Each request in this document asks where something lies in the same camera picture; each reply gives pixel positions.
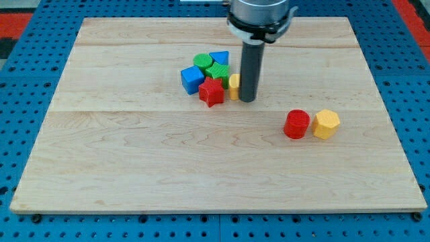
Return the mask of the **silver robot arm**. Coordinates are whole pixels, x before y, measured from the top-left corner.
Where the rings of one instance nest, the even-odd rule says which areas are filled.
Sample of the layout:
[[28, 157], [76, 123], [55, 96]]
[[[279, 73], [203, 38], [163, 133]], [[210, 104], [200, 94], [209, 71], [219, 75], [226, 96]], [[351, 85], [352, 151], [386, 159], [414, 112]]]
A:
[[227, 25], [245, 44], [273, 44], [288, 31], [297, 11], [289, 0], [232, 0]]

